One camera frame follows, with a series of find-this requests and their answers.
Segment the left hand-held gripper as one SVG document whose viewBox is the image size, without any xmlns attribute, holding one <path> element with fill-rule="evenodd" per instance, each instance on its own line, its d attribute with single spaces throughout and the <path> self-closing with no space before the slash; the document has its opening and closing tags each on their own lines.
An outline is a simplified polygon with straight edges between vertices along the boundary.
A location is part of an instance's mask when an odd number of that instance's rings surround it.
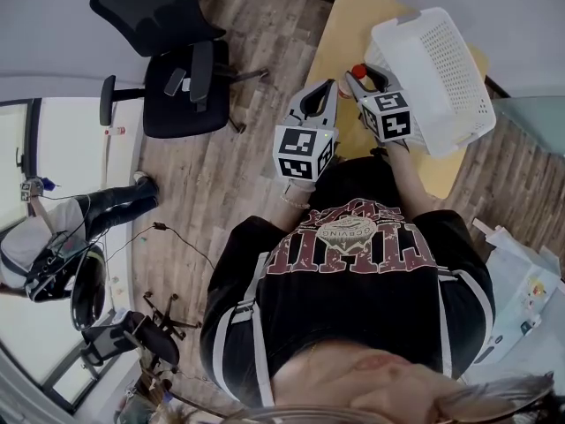
<svg viewBox="0 0 565 424">
<path fill-rule="evenodd" d="M 322 126 L 334 126 L 337 100 L 336 81 L 321 80 L 298 91 L 290 99 L 288 113 L 299 121 L 320 116 Z M 278 176 L 318 180 L 335 154 L 338 134 L 334 127 L 277 125 L 273 159 Z"/>
</svg>

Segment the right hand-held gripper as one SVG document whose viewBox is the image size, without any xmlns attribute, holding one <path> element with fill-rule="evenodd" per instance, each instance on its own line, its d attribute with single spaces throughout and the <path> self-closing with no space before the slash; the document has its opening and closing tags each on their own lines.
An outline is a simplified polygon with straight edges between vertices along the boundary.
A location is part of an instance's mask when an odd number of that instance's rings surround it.
<svg viewBox="0 0 565 424">
<path fill-rule="evenodd" d="M 398 78 L 376 64 L 365 64 L 365 69 L 377 90 L 365 89 L 354 74 L 345 73 L 345 80 L 357 102 L 365 129 L 377 141 L 384 143 L 411 136 L 411 106 Z"/>
</svg>

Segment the small red-capped bottle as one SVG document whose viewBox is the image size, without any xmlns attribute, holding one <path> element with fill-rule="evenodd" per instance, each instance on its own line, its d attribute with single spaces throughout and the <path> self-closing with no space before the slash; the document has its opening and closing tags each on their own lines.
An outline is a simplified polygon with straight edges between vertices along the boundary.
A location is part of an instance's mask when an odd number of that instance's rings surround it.
<svg viewBox="0 0 565 424">
<path fill-rule="evenodd" d="M 350 85 L 347 82 L 348 73 L 358 79 L 363 85 L 366 83 L 366 68 L 363 64 L 355 64 L 338 80 L 338 94 L 344 99 L 353 96 Z"/>
</svg>

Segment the white plastic basket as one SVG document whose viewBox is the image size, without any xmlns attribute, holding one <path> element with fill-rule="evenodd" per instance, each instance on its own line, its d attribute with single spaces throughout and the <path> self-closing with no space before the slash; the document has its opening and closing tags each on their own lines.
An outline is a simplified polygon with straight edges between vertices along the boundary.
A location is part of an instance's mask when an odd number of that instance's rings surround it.
<svg viewBox="0 0 565 424">
<path fill-rule="evenodd" d="M 415 120 L 411 142 L 442 158 L 494 129 L 496 116 L 452 18 L 430 8 L 374 26 L 364 60 L 394 73 Z"/>
</svg>

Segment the person's right forearm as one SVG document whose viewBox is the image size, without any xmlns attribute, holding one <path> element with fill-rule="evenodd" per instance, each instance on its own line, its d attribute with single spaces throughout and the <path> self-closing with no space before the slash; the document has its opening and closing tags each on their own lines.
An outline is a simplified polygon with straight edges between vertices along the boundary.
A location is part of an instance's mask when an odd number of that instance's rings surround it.
<svg viewBox="0 0 565 424">
<path fill-rule="evenodd" d="M 433 211 L 433 200 L 424 188 L 409 150 L 395 142 L 388 143 L 386 150 L 405 215 L 413 219 Z"/>
</svg>

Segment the person's left forearm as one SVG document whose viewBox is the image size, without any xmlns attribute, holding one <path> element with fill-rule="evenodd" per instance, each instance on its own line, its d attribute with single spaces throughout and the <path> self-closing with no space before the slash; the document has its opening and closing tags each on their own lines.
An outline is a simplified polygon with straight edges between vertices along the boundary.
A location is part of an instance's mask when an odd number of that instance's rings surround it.
<svg viewBox="0 0 565 424">
<path fill-rule="evenodd" d="M 309 200 L 315 190 L 313 182 L 289 179 L 268 221 L 282 231 L 293 231 L 302 214 L 310 208 Z"/>
</svg>

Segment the wooden table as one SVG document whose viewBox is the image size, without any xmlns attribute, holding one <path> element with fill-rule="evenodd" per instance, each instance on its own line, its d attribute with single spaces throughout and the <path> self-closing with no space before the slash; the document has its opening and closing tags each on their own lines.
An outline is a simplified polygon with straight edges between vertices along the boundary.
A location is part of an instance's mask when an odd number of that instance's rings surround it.
<svg viewBox="0 0 565 424">
<path fill-rule="evenodd" d="M 395 0 L 335 0 L 320 38 L 308 82 L 339 80 L 353 65 L 369 64 L 364 56 L 371 40 L 372 28 L 415 12 L 417 11 L 410 11 L 407 6 Z M 487 61 L 482 54 L 470 45 L 467 46 L 485 83 Z M 377 90 L 367 75 L 364 86 L 369 91 Z M 336 153 L 340 157 L 353 159 L 368 155 L 378 143 L 363 126 L 353 97 L 339 103 L 336 127 L 339 131 Z M 411 109 L 411 136 L 415 127 Z M 456 181 L 465 150 L 470 144 L 450 155 L 435 158 L 427 154 L 424 146 L 412 143 L 411 136 L 405 138 L 405 141 L 426 191 L 438 199 L 447 198 Z"/>
</svg>

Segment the frosted glass door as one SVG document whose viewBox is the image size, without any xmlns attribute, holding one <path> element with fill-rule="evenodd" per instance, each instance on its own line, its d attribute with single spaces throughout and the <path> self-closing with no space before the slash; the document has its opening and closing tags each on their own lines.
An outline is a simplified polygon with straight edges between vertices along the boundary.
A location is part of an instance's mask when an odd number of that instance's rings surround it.
<svg viewBox="0 0 565 424">
<path fill-rule="evenodd" d="M 544 150 L 565 157 L 565 96 L 499 98 L 493 107 Z"/>
</svg>

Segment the black printed t-shirt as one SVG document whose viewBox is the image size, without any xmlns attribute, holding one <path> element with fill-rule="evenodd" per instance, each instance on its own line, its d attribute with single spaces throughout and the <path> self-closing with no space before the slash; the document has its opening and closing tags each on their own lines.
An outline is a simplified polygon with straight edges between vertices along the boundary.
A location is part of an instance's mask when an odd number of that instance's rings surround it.
<svg viewBox="0 0 565 424">
<path fill-rule="evenodd" d="M 207 375 L 261 403 L 253 317 L 270 374 L 326 340 L 357 343 L 457 377 L 490 337 L 493 284 L 463 219 L 413 219 L 379 156 L 324 172 L 293 231 L 250 216 L 211 276 L 200 333 Z"/>
</svg>

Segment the pale green cloth covered table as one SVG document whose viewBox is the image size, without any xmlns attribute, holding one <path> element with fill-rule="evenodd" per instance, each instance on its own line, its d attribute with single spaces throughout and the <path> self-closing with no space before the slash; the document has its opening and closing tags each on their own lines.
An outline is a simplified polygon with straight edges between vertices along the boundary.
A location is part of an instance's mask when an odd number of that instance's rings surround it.
<svg viewBox="0 0 565 424">
<path fill-rule="evenodd" d="M 490 228 L 478 219 L 472 222 L 493 246 L 486 267 L 493 283 L 495 317 L 493 329 L 475 366 L 501 361 L 542 322 L 542 312 L 561 282 L 561 264 L 546 246 L 538 251 L 518 242 L 504 227 Z M 546 300 L 530 300 L 528 279 L 534 276 L 546 287 Z"/>
</svg>

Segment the small yellow red packet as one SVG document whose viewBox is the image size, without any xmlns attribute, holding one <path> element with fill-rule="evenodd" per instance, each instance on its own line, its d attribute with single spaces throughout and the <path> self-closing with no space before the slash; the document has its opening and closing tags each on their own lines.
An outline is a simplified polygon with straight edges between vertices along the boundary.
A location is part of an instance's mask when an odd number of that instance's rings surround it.
<svg viewBox="0 0 565 424">
<path fill-rule="evenodd" d="M 528 279 L 528 296 L 530 300 L 546 300 L 547 292 L 544 284 L 536 277 Z"/>
</svg>

